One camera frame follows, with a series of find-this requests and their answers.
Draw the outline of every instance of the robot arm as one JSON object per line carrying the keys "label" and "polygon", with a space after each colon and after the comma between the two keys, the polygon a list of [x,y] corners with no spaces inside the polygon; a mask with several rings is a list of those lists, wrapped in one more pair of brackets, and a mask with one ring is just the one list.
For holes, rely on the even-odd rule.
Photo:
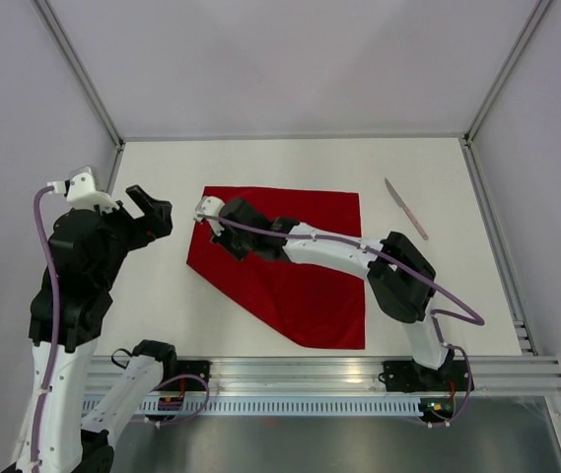
{"label": "robot arm", "polygon": [[[362,239],[321,231],[283,217],[270,221],[242,198],[224,203],[217,197],[204,197],[195,215],[199,222],[210,222],[212,241],[238,260],[253,252],[268,261],[315,264],[367,281],[381,310],[403,323],[416,364],[438,371],[453,358],[453,352],[440,342],[431,317],[426,317],[435,292],[365,250],[378,248],[433,281],[435,270],[405,235],[392,232],[386,239]],[[224,226],[220,219],[235,225]],[[356,246],[347,244],[348,240]]]}
{"label": "robot arm", "polygon": [[[97,191],[89,169],[51,185],[72,206],[54,223],[48,241],[61,300],[58,337],[52,329],[53,297],[46,270],[31,305],[35,382],[28,434],[17,462],[5,471],[105,473],[137,406],[156,385],[175,375],[175,347],[145,340],[135,347],[125,372],[103,401],[81,419],[89,364],[112,303],[109,291],[129,251],[171,233],[172,205],[153,199],[137,185],[129,187],[126,193],[144,212],[133,219],[121,202]],[[49,389],[42,393],[53,337],[58,345]],[[37,409],[42,394],[43,405]],[[38,432],[35,445],[33,431]]]}

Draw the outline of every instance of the red towel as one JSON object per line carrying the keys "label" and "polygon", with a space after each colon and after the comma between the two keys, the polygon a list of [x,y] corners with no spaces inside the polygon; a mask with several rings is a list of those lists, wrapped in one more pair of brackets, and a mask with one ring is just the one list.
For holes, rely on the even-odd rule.
{"label": "red towel", "polygon": [[[289,217],[322,230],[361,236],[359,195],[345,192],[206,187],[227,202],[242,197],[268,219]],[[365,348],[363,281],[310,264],[238,261],[195,225],[187,264],[210,284],[285,337],[309,348]]]}

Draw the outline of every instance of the black cable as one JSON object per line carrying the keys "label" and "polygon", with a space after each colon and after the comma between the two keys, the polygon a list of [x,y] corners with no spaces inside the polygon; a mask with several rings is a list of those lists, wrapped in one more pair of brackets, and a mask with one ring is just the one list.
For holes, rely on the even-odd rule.
{"label": "black cable", "polygon": [[115,360],[115,354],[118,353],[118,352],[124,353],[124,354],[127,355],[129,358],[131,358],[133,355],[132,355],[131,352],[129,352],[126,348],[118,348],[115,352],[113,352],[113,353],[111,354],[111,362],[112,362],[114,365],[116,365],[117,367],[122,368],[123,370],[126,370],[126,367],[127,367],[128,363],[127,363],[126,365],[123,365],[122,363],[117,362],[117,361]]}

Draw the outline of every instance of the gray floor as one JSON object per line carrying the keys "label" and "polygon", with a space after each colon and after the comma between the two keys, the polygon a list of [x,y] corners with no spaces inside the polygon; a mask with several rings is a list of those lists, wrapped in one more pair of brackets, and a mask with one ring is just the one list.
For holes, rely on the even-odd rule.
{"label": "gray floor", "polygon": [[128,426],[112,472],[561,472],[551,432],[536,404],[495,400],[435,431],[394,418],[201,417]]}

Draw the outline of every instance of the white table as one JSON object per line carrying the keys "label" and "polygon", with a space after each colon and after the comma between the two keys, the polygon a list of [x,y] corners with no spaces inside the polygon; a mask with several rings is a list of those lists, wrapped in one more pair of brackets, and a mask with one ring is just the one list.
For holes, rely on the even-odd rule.
{"label": "white table", "polygon": [[[387,176],[429,234],[424,241],[389,196]],[[499,274],[457,139],[317,139],[127,143],[114,196],[138,183],[173,203],[173,234],[125,260],[97,350],[108,355],[143,338],[182,356],[405,356],[400,324],[367,291],[366,349],[300,347],[225,297],[186,264],[192,215],[205,185],[358,192],[364,237],[405,233],[437,271],[437,282],[477,309],[484,327],[442,322],[470,355],[519,355]],[[436,306],[456,309],[437,296]]]}

